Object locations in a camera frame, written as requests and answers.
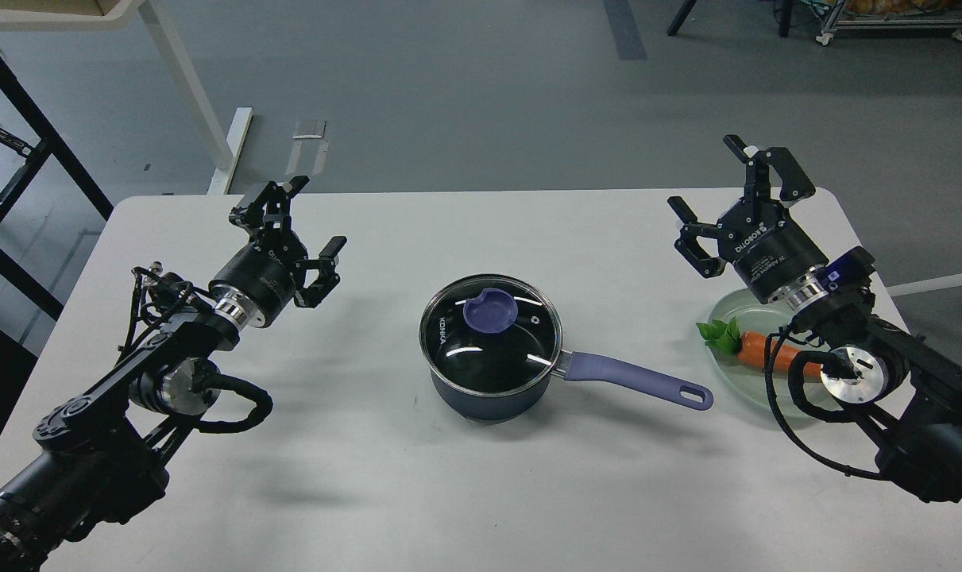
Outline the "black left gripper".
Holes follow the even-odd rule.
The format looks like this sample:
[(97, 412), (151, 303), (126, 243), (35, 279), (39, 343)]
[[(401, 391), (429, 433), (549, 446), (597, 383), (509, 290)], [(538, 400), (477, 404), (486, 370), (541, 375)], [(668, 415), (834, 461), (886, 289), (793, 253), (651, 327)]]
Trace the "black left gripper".
[[(292, 231), (292, 200), (310, 180), (267, 181), (230, 210), (230, 224), (247, 232), (249, 241), (217, 272), (209, 290), (215, 314), (239, 330), (269, 327), (291, 300), (296, 307), (315, 308), (342, 281), (338, 255), (349, 239), (333, 236), (316, 258), (307, 258), (306, 247)], [(305, 286), (302, 274), (310, 270), (318, 274)]]

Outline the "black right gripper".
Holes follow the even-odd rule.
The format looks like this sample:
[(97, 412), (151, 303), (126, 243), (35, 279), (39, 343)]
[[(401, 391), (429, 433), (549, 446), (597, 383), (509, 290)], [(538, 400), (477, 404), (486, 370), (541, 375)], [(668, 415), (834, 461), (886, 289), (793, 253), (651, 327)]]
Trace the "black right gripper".
[[(723, 142), (745, 165), (743, 199), (732, 205), (718, 226), (701, 223), (681, 196), (670, 196), (668, 206), (681, 223), (674, 249), (706, 278), (723, 274), (725, 264), (731, 263), (753, 296), (771, 303), (783, 286), (829, 263), (788, 210), (812, 198), (816, 186), (786, 146), (758, 149), (735, 134), (725, 135)], [(778, 200), (771, 196), (772, 174), (781, 180)], [(721, 257), (710, 256), (699, 238), (719, 238)]]

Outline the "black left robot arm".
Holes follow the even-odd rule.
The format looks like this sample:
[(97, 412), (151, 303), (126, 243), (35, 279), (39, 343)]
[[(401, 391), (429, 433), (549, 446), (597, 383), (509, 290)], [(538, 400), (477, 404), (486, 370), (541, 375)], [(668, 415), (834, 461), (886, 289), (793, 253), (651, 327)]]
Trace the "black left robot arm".
[(242, 196), (229, 220), (248, 242), (206, 288), (160, 263), (134, 269), (114, 368), (39, 421), (41, 455), (0, 489), (0, 571), (37, 571), (99, 522), (127, 524), (164, 497), (166, 464), (191, 432), (237, 434), (270, 416), (270, 395), (220, 372), (211, 355), (236, 347), (244, 328), (270, 326), (288, 303), (317, 307), (338, 286), (346, 238), (310, 257), (292, 229), (292, 200), (309, 180)]

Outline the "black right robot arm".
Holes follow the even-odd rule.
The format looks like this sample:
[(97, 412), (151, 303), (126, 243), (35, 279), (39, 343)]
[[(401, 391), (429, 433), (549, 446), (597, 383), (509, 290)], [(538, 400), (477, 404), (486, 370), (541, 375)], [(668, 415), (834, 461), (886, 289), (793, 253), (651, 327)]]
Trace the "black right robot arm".
[(757, 149), (738, 135), (724, 144), (746, 168), (741, 198), (714, 224), (680, 196), (674, 248), (703, 276), (731, 265), (760, 303), (786, 303), (789, 325), (764, 341), (763, 377), (776, 423), (801, 440), (776, 402), (774, 365), (791, 334), (826, 350), (802, 350), (788, 369), (793, 403), (814, 419), (852, 423), (876, 445), (876, 471), (813, 458), (848, 477), (889, 481), (923, 502), (962, 497), (962, 366), (875, 314), (874, 257), (861, 246), (830, 261), (790, 217), (816, 188), (787, 148)]

